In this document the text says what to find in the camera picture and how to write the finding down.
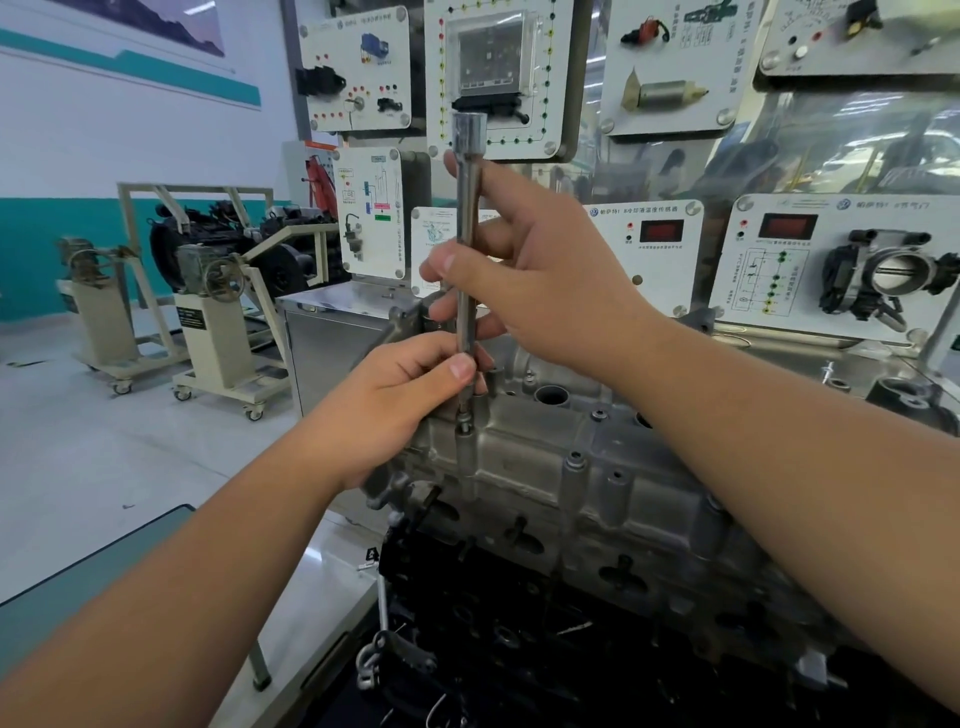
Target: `floor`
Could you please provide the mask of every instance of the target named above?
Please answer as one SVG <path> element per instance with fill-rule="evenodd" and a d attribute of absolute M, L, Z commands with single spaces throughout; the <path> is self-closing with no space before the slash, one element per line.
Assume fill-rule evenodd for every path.
<path fill-rule="evenodd" d="M 150 330 L 142 313 L 138 333 Z M 176 401 L 170 376 L 186 367 L 116 396 L 72 358 L 72 323 L 63 315 L 0 328 L 0 601 L 171 508 L 200 506 L 297 419 L 289 395 L 256 423 L 233 400 Z M 252 725 L 369 598 L 373 578 L 356 567 L 377 541 L 335 514 L 324 518 L 261 633 L 274 683 L 254 693 L 245 667 L 214 725 Z"/>

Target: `socket tool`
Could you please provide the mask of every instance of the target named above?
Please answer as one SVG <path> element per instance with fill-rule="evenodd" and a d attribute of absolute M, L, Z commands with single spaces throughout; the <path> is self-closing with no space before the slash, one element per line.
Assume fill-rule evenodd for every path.
<path fill-rule="evenodd" d="M 453 156 L 457 160 L 457 242 L 474 245 L 480 207 L 481 161 L 487 151 L 487 114 L 453 114 Z M 476 343 L 477 301 L 457 292 L 457 351 L 473 356 Z M 473 384 L 465 387 L 457 401 L 457 427 L 473 430 Z"/>

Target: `forearm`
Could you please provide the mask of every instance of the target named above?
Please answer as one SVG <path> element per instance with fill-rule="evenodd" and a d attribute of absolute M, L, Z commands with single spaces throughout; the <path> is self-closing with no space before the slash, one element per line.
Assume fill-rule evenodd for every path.
<path fill-rule="evenodd" d="M 337 492 L 296 429 L 0 685 L 0 725 L 206 726 Z"/>
<path fill-rule="evenodd" d="M 956 442 L 659 315 L 634 331 L 611 386 L 835 616 L 960 708 Z"/>

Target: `person's right hand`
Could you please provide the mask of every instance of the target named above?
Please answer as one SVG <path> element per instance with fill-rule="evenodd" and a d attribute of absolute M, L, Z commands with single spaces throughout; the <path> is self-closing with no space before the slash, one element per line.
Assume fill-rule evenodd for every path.
<path fill-rule="evenodd" d="M 455 174 L 451 153 L 444 162 Z M 477 320 L 478 339 L 509 332 L 528 352 L 604 380 L 604 364 L 618 356 L 625 333 L 656 310 L 575 199 L 489 161 L 481 191 L 501 216 L 479 226 L 473 249 L 456 240 L 436 246 L 420 275 L 445 280 L 491 310 Z M 446 321 L 456 309 L 451 291 L 430 317 Z"/>

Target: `white display panel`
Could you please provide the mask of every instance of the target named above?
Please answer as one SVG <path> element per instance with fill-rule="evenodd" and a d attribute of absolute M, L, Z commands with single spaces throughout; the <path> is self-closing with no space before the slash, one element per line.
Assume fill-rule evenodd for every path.
<path fill-rule="evenodd" d="M 854 230 L 928 232 L 920 250 L 933 257 L 960 253 L 955 235 L 960 199 L 947 195 L 749 195 L 733 207 L 710 305 L 723 309 L 718 321 L 809 333 L 907 343 L 910 330 L 932 333 L 952 289 L 937 296 L 918 291 L 900 298 L 908 331 L 898 333 L 876 318 L 857 321 L 847 313 L 828 314 L 819 303 L 828 254 L 850 245 Z M 780 231 L 808 220 L 803 234 Z"/>
<path fill-rule="evenodd" d="M 344 269 L 361 276 L 402 279 L 407 260 L 399 152 L 394 147 L 340 149 L 333 153 L 333 174 Z M 347 225 L 361 241 L 358 252 L 350 249 Z"/>
<path fill-rule="evenodd" d="M 762 12 L 759 0 L 614 0 L 601 132 L 727 129 L 754 73 L 750 60 Z M 630 32 L 643 32 L 642 42 L 621 39 Z"/>
<path fill-rule="evenodd" d="M 328 66 L 347 82 L 335 94 L 306 97 L 310 128 L 315 132 L 410 126 L 410 24 L 406 8 L 359 12 L 301 26 L 300 54 L 304 68 Z"/>
<path fill-rule="evenodd" d="M 490 115 L 487 159 L 549 159 L 559 153 L 573 4 L 427 0 L 426 129 L 432 156 L 451 146 L 451 104 L 493 88 L 519 93 L 519 106 L 515 116 Z"/>
<path fill-rule="evenodd" d="M 690 308 L 704 208 L 695 200 L 586 205 L 584 209 L 637 290 L 658 311 L 683 316 Z M 417 207 L 411 224 L 412 292 L 421 298 L 440 290 L 417 268 L 434 245 L 456 236 L 453 207 Z M 480 221 L 496 217 L 481 210 Z"/>
<path fill-rule="evenodd" d="M 780 0 L 763 45 L 761 72 L 778 77 L 960 73 L 958 0 L 878 0 L 883 27 L 867 25 L 855 35 L 847 18 L 850 4 Z"/>

